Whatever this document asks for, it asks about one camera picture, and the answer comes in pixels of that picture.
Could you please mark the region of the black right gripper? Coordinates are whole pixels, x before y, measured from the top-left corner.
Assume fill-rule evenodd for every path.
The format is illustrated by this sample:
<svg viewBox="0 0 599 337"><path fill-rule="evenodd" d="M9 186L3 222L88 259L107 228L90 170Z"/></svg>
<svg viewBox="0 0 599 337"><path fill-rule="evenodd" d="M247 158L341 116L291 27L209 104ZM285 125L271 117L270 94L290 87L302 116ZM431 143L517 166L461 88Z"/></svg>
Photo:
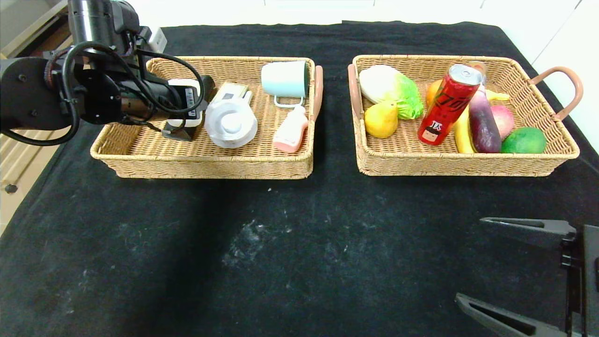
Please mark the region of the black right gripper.
<svg viewBox="0 0 599 337"><path fill-rule="evenodd" d="M597 226L584 225L580 232L566 220L501 218L487 216L479 224L491 233L541 248L564 245L567 271L566 331L570 337L596 337L598 314ZM462 293L455 302L466 315L500 337L566 337L565 331L518 315Z"/></svg>

